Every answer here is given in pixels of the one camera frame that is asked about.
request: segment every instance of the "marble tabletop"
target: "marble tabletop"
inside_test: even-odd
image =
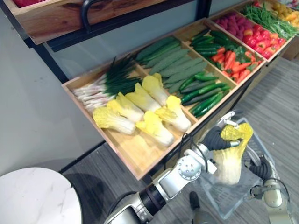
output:
[[[25,168],[0,177],[0,224],[82,224],[71,183],[45,168]]]

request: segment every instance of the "person's shoe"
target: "person's shoe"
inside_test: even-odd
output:
[[[191,205],[192,210],[200,208],[198,196],[194,191],[190,192],[189,200],[190,200],[190,205]]]

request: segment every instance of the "transparent container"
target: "transparent container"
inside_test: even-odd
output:
[[[237,120],[237,123],[242,124],[249,122],[246,120],[246,118],[241,118]],[[248,145],[259,156],[262,154],[268,156],[273,165],[275,165],[273,158],[255,132],[249,140]],[[210,153],[211,154],[208,155],[208,158],[213,157],[213,153]],[[241,178],[239,182],[233,186],[217,183],[213,175],[201,172],[199,182],[203,188],[203,191],[206,193],[207,198],[222,219],[227,219],[241,203],[248,200],[248,196],[250,195],[249,191],[252,187],[262,184],[262,180],[244,166],[245,161],[250,161],[250,157],[246,152],[243,153],[242,157]]]

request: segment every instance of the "gray wall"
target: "gray wall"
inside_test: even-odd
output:
[[[211,12],[238,1],[213,0]],[[69,78],[194,20],[196,2],[52,53]],[[28,49],[0,10],[0,175],[42,166],[59,170],[102,137]]]

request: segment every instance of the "robotic arm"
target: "robotic arm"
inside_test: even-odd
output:
[[[231,111],[224,115],[218,123],[192,149],[187,149],[174,168],[165,170],[152,184],[134,194],[126,203],[115,210],[104,224],[145,224],[153,219],[166,203],[171,201],[189,182],[199,178],[201,170],[213,174],[217,167],[206,159],[209,150],[219,150],[238,146],[241,140],[225,141],[220,137],[225,125],[238,126],[231,121],[239,111]],[[272,178],[279,178],[273,165],[261,159],[261,165],[252,163],[248,168],[265,180],[263,186],[251,190],[253,197],[263,199],[269,212],[271,224],[295,224],[287,218],[287,200],[280,192],[280,185]]]

